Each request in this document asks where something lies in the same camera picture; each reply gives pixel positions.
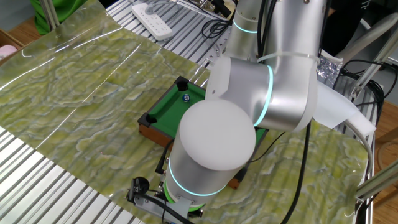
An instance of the black cable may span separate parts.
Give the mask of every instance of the black cable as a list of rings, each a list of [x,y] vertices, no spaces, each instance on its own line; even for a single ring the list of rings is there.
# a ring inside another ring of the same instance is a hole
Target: black cable
[[[214,13],[221,13],[225,18],[231,15],[231,11],[225,6],[224,0],[209,0],[209,2],[215,7]]]
[[[366,206],[364,208],[362,208],[362,205],[364,205],[365,202],[363,202],[361,204],[361,207],[359,209],[361,209],[362,212],[361,212],[360,216],[358,216],[356,218],[356,222],[355,223],[358,223],[359,220],[362,220],[364,218],[364,215],[366,214],[366,210],[371,206],[373,200],[377,197],[377,195],[379,195],[379,193],[376,193],[375,195],[373,195],[373,197],[369,199],[369,202],[366,204]]]
[[[164,200],[164,206],[167,206],[166,199]],[[163,209],[163,213],[162,213],[162,223],[164,223],[164,213],[165,213],[165,212],[166,212],[166,210]]]
[[[267,150],[266,150],[260,157],[258,157],[257,159],[254,159],[254,160],[252,160],[252,161],[249,161],[248,163],[256,162],[256,161],[258,161],[259,159],[261,159],[263,156],[265,156],[265,155],[267,154],[268,150],[269,150],[269,149],[275,144],[275,142],[278,141],[278,139],[279,139],[280,137],[282,137],[282,135],[284,135],[284,134],[285,134],[285,132],[283,132],[283,133],[280,134],[277,138],[275,138],[275,140],[271,143],[271,145],[268,146]]]
[[[264,49],[266,47],[267,34],[269,32],[269,29],[271,28],[271,19],[272,19],[272,15],[274,13],[276,2],[277,2],[277,0],[271,0],[270,6],[269,6],[269,10],[268,10],[268,13],[267,13],[266,26],[264,27],[264,33],[262,34],[262,39],[261,39],[261,52],[259,52],[259,58],[261,58],[264,55]]]
[[[151,189],[149,189],[148,191],[150,191],[150,192],[155,192],[155,193],[160,193],[158,190],[151,190]]]
[[[164,173],[163,165],[164,165],[164,161],[165,161],[165,159],[166,159],[167,150],[169,149],[169,147],[171,146],[171,144],[172,144],[173,142],[174,142],[174,139],[171,139],[171,140],[166,144],[166,147],[164,147],[163,154],[162,154],[162,156],[160,157],[159,162],[157,163],[155,173],[160,174],[160,175],[163,175],[163,173]]]
[[[370,63],[370,64],[375,64],[375,65],[381,65],[381,66],[385,66],[385,67],[389,67],[391,69],[393,69],[394,73],[395,73],[395,79],[393,81],[393,84],[391,86],[391,88],[389,89],[389,91],[387,92],[387,94],[384,94],[384,90],[381,88],[381,86],[375,82],[374,80],[370,80],[367,84],[366,87],[372,91],[373,95],[374,95],[374,101],[369,102],[369,103],[360,103],[356,106],[364,106],[364,105],[377,105],[377,120],[376,120],[376,125],[378,124],[379,120],[380,120],[380,115],[381,115],[381,111],[382,111],[382,107],[384,104],[384,100],[386,99],[387,96],[390,95],[391,91],[394,89],[396,83],[397,83],[397,79],[398,79],[398,71],[395,67],[393,67],[392,65],[388,65],[385,63],[379,63],[379,62],[372,62],[372,61],[367,61],[367,60],[350,60],[349,62],[347,62],[340,70],[339,75],[337,76],[336,82],[333,85],[333,89],[335,89],[336,84],[338,83],[338,79],[339,77],[350,77],[353,80],[358,80],[360,78],[360,75],[363,74],[363,72],[365,72],[365,70],[356,72],[356,73],[351,73],[346,69],[346,66],[352,62],[362,62],[362,63]]]
[[[300,197],[301,187],[303,185],[303,179],[304,179],[305,163],[307,162],[308,145],[310,144],[310,134],[311,134],[311,122],[307,125],[307,130],[305,132],[303,159],[301,162],[300,175],[298,177],[296,193],[294,195],[292,205],[290,206],[289,211],[287,211],[286,216],[282,220],[281,224],[286,224],[288,222],[288,220],[290,219],[290,216],[292,216],[293,211],[296,208],[296,204]]]
[[[208,13],[206,10],[202,9],[201,7],[197,6],[194,2],[192,2],[191,0],[188,0],[188,2],[190,2],[191,4],[193,4],[195,7],[197,7],[199,10],[201,10],[202,12],[204,12],[205,14],[212,16],[210,13]],[[235,12],[236,10],[232,13],[232,16],[229,20],[224,20],[224,19],[211,19],[207,22],[205,22],[205,24],[203,25],[203,27],[201,28],[201,34],[206,37],[207,39],[212,39],[215,37],[218,37],[219,35],[221,35],[222,33],[224,33],[224,31],[228,28],[228,26],[232,25],[234,16],[235,16]],[[205,30],[207,29],[207,27],[210,27],[210,34],[207,35],[205,34]]]
[[[153,197],[150,197],[149,195],[146,194],[137,194],[137,196],[142,197],[152,203],[154,203],[155,205],[159,206],[160,208],[163,208],[166,212],[168,212],[170,215],[172,215],[174,218],[178,219],[180,222],[182,222],[183,224],[194,224],[193,222],[191,222],[190,220],[186,219],[185,217],[181,216],[180,214],[178,214],[176,211],[174,211],[173,209],[171,209],[169,206],[163,204],[161,201],[156,200]]]
[[[263,54],[264,49],[261,48],[261,29],[262,29],[262,18],[264,17],[264,11],[266,10],[266,0],[261,1],[261,6],[260,6],[260,14],[259,14],[259,20],[257,22],[257,52],[259,54],[260,58],[260,52]]]

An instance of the metal frame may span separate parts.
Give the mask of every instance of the metal frame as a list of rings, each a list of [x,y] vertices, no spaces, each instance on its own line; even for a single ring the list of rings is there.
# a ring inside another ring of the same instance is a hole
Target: metal frame
[[[381,51],[378,53],[376,58],[374,59],[375,62],[383,63],[388,60],[390,55],[394,53],[394,51],[398,47],[398,29],[394,32],[394,34],[390,37]],[[371,65],[369,66],[363,75],[358,79],[355,83],[353,91],[351,92],[352,98],[357,98],[358,95],[361,93],[362,89],[368,84],[370,79],[376,74],[376,72],[380,69],[380,65]]]
[[[394,161],[378,174],[360,185],[356,197],[362,201],[372,198],[373,195],[398,181],[398,160]]]
[[[50,27],[50,31],[53,31],[60,25],[58,20],[57,12],[55,12],[54,4],[52,0],[39,0],[40,5],[43,8],[45,20]]]
[[[389,31],[398,21],[398,13],[393,13],[386,16],[384,19],[374,24],[372,27],[364,19],[361,19],[361,24],[367,31],[351,44],[346,46],[341,52],[336,55],[336,58],[342,58],[343,64],[350,61],[362,49],[373,43],[381,35]]]
[[[182,217],[187,217],[188,216],[188,209],[190,208],[191,201],[181,197],[180,200],[176,203],[169,203],[169,202],[164,202],[163,200],[153,197],[151,195],[146,195],[150,198],[153,198],[154,200],[158,200],[162,203],[165,203],[166,206],[170,207],[172,210],[176,211],[178,214],[180,214]],[[157,217],[162,217],[164,213],[164,209],[160,208],[158,205],[154,204],[151,201],[144,200],[140,196],[135,196],[134,197],[134,203],[135,206],[143,211],[146,211],[148,213],[151,213]],[[169,212],[164,213],[164,220],[168,221],[169,223],[175,223],[175,224],[182,224],[181,221],[176,219],[174,216],[172,216]]]

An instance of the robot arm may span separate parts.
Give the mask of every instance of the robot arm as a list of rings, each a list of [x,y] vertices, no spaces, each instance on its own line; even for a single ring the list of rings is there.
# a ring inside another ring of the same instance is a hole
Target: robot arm
[[[253,62],[257,21],[252,15],[258,15],[260,3],[239,2],[223,58],[208,80],[206,99],[232,101],[261,128],[300,131],[317,103],[316,69],[326,1],[276,3],[266,42],[267,66]]]
[[[240,0],[206,100],[191,106],[179,124],[163,188],[183,217],[187,206],[203,206],[247,163],[256,144],[254,126],[299,131],[315,111],[326,0],[276,3],[266,56],[259,59],[265,64],[257,62],[255,51],[260,5],[261,0]],[[129,200],[160,216],[139,198]]]

